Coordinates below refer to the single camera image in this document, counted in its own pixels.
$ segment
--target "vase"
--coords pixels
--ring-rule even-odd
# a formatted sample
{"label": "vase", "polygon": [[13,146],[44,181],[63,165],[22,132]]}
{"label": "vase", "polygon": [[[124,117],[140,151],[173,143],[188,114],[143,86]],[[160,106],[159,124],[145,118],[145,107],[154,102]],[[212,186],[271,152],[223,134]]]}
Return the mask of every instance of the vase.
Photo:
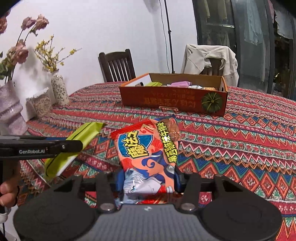
{"label": "vase", "polygon": [[33,97],[27,98],[27,102],[33,107],[38,118],[45,116],[52,109],[48,87],[37,92]]}
{"label": "vase", "polygon": [[58,105],[67,105],[70,100],[63,77],[57,71],[53,72],[51,79],[52,90]]}
{"label": "vase", "polygon": [[21,115],[23,107],[12,81],[0,87],[0,122],[10,135],[23,135],[28,126]]}

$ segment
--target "red snack bag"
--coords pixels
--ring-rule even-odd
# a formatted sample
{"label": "red snack bag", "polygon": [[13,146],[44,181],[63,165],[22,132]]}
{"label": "red snack bag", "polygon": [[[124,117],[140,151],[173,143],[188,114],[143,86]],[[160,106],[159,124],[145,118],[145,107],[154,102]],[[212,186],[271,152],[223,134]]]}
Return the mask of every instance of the red snack bag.
{"label": "red snack bag", "polygon": [[111,133],[125,172],[123,203],[174,192],[180,133],[175,116],[146,120]]}

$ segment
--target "cable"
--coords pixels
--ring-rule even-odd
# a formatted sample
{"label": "cable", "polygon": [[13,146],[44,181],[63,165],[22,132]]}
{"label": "cable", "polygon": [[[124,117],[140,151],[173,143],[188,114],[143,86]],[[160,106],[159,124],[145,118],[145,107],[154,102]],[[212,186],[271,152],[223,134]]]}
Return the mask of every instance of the cable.
{"label": "cable", "polygon": [[[160,0],[159,0],[159,4],[160,4],[161,21],[163,23],[163,10],[161,8]],[[163,33],[165,35],[165,25],[164,25],[164,23],[163,23]],[[165,50],[166,50],[167,66],[168,66],[168,45],[167,45],[167,42],[166,42],[166,36],[165,36]]]}

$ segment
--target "leaf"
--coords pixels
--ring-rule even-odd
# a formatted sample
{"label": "leaf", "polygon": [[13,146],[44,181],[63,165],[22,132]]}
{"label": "leaf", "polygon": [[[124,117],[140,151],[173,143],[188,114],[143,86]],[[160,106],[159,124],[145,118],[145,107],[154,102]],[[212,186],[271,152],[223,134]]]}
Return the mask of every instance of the leaf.
{"label": "leaf", "polygon": [[30,33],[33,33],[33,34],[35,34],[35,36],[37,36],[37,35],[38,35],[38,34],[36,33],[36,29],[35,29],[35,28],[34,28],[34,29],[31,29]]}
{"label": "leaf", "polygon": [[1,75],[7,74],[6,66],[3,63],[0,63],[0,74]]}
{"label": "leaf", "polygon": [[13,70],[14,68],[15,68],[15,66],[12,65],[12,63],[8,63],[8,64],[6,65],[6,69],[7,69],[7,71],[8,71],[8,70]]}

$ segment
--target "white wall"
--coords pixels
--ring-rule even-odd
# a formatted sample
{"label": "white wall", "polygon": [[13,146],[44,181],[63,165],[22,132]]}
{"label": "white wall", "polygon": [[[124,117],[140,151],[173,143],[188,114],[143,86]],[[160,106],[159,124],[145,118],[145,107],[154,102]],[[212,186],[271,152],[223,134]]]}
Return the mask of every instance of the white wall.
{"label": "white wall", "polygon": [[[0,36],[4,53],[15,44],[25,17],[42,13],[49,20],[46,29],[35,37],[30,35],[27,47],[54,34],[56,49],[82,48],[60,68],[69,94],[95,83],[102,83],[98,63],[100,52],[124,51],[129,48],[136,75],[159,72],[156,39],[152,15],[142,0],[22,0],[7,17],[8,27]],[[42,65],[31,52],[25,64],[18,65],[14,80],[25,120],[31,118],[25,99],[50,85],[50,75],[42,72]]]}
{"label": "white wall", "polygon": [[[171,71],[164,0],[161,3]],[[180,72],[185,45],[197,42],[192,0],[167,0],[167,5],[174,66],[175,71]],[[64,54],[72,48],[82,48],[60,67],[69,94],[104,81],[97,59],[100,52],[129,48],[137,76],[147,72],[168,72],[159,0],[22,0],[7,17],[7,30],[0,36],[1,51],[6,53],[15,44],[25,17],[37,17],[40,13],[48,18],[49,25],[40,30],[37,37],[33,34],[28,37],[29,50],[52,34],[56,49],[66,47]],[[32,117],[25,99],[50,87],[50,77],[42,71],[42,64],[32,51],[27,62],[17,66],[14,81],[24,106],[25,120]]]}
{"label": "white wall", "polygon": [[[147,0],[150,2],[150,12],[153,15],[153,22],[156,36],[157,57],[161,73],[168,73],[165,37],[161,20],[160,2],[162,6],[163,23],[168,50],[168,66],[171,69],[170,46],[168,37],[168,24],[165,12],[164,0]],[[169,23],[172,37],[173,63],[176,73],[180,73],[186,44],[197,44],[197,31],[193,11],[192,0],[167,0]]]}

